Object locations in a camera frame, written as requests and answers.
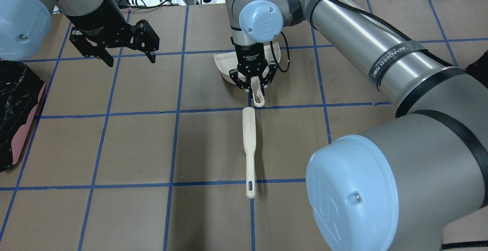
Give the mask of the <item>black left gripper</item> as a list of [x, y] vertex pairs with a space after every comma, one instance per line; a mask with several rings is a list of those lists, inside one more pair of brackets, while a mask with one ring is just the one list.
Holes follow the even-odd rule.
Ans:
[[134, 25], [126, 22], [113, 0], [104, 0], [86, 15], [70, 15], [69, 20], [73, 25], [69, 41], [84, 57], [99, 58], [113, 67], [114, 58], [107, 49], [125, 47], [145, 53], [151, 63], [156, 63], [160, 37], [145, 19]]

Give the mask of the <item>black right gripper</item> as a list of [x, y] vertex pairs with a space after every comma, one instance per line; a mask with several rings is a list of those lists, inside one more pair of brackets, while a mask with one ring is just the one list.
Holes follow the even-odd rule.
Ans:
[[272, 83], [278, 69], [278, 65], [274, 61], [266, 60], [264, 44], [235, 44], [234, 47], [238, 64], [236, 69], [230, 70], [232, 81], [238, 88], [250, 90], [251, 79], [258, 77], [261, 90], [264, 90], [268, 84]]

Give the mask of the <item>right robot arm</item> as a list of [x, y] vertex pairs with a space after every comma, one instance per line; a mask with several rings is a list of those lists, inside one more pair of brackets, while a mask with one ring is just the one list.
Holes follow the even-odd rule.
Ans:
[[306, 169], [333, 251], [446, 251], [445, 227], [487, 207], [487, 87], [351, 0], [225, 0], [234, 84], [263, 105], [264, 45], [307, 21], [396, 106], [395, 120], [317, 150]]

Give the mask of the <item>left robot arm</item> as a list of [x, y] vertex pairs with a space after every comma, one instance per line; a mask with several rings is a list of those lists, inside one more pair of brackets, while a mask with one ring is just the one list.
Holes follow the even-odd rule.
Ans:
[[84, 57], [112, 67], [108, 48], [141, 51], [156, 61], [160, 38], [146, 20], [130, 25], [114, 0], [1, 0], [1, 58], [22, 61], [40, 50], [57, 7], [72, 23], [69, 40]]

